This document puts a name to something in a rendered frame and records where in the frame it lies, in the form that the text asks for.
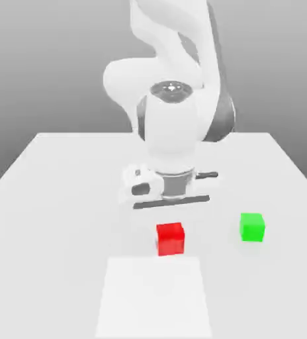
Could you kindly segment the small red cube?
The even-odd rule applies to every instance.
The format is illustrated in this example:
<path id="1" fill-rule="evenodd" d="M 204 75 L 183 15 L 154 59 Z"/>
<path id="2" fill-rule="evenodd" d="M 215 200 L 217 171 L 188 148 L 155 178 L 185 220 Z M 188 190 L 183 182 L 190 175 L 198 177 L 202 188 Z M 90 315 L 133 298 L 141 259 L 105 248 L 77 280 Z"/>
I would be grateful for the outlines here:
<path id="1" fill-rule="evenodd" d="M 185 251 L 185 231 L 180 222 L 157 224 L 158 256 L 183 254 Z"/>

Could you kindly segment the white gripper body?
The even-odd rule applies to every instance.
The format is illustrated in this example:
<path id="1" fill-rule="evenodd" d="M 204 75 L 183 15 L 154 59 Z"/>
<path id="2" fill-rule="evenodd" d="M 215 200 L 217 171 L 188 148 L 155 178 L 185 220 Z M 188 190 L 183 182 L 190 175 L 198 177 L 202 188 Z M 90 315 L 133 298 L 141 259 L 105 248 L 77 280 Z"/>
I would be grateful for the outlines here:
<path id="1" fill-rule="evenodd" d="M 132 210 L 139 211 L 142 209 L 150 209 L 156 207 L 169 207 L 175 205 L 187 205 L 192 203 L 205 203 L 208 202 L 209 200 L 210 200 L 209 195 L 197 195 L 193 197 L 185 197 L 182 199 L 143 201 L 134 203 L 132 206 Z"/>

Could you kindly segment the small green cube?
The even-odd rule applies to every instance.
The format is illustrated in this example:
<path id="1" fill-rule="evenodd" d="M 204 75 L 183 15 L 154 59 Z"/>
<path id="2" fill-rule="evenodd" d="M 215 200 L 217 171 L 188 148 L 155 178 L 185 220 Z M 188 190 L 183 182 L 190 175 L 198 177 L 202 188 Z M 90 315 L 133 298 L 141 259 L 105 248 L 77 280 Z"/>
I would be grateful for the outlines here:
<path id="1" fill-rule="evenodd" d="M 240 235 L 243 241 L 262 242 L 265 234 L 265 221 L 260 213 L 242 213 Z"/>

